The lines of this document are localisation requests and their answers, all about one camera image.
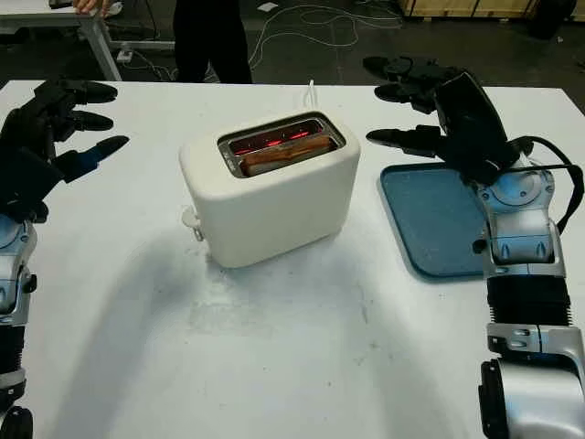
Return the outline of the person's right hand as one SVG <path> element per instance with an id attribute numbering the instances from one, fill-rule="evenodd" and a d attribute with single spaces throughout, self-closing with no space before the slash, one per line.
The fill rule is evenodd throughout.
<path id="1" fill-rule="evenodd" d="M 77 14 L 98 12 L 101 17 L 106 17 L 112 6 L 112 0 L 72 0 L 71 3 Z"/>

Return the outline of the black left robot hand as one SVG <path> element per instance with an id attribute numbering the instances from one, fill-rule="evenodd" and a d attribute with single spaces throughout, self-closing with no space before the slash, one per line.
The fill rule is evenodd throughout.
<path id="1" fill-rule="evenodd" d="M 1 129 L 1 205 L 4 209 L 42 201 L 57 183 L 70 183 L 129 142 L 115 135 L 95 146 L 56 152 L 56 144 L 76 132 L 105 132 L 113 120 L 79 109 L 91 103 L 116 100 L 118 90 L 86 80 L 47 80 L 34 89 L 33 98 L 12 110 Z"/>

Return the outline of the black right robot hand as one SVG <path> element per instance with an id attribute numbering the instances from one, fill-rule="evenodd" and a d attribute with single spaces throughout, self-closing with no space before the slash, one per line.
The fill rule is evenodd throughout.
<path id="1" fill-rule="evenodd" d="M 519 159 L 504 126 L 475 76 L 466 69 L 442 66 L 435 59 L 372 56 L 363 67 L 387 83 L 374 89 L 384 102 L 408 103 L 440 124 L 414 129 L 377 129 L 367 140 L 409 155 L 438 157 L 463 177 L 491 186 Z"/>

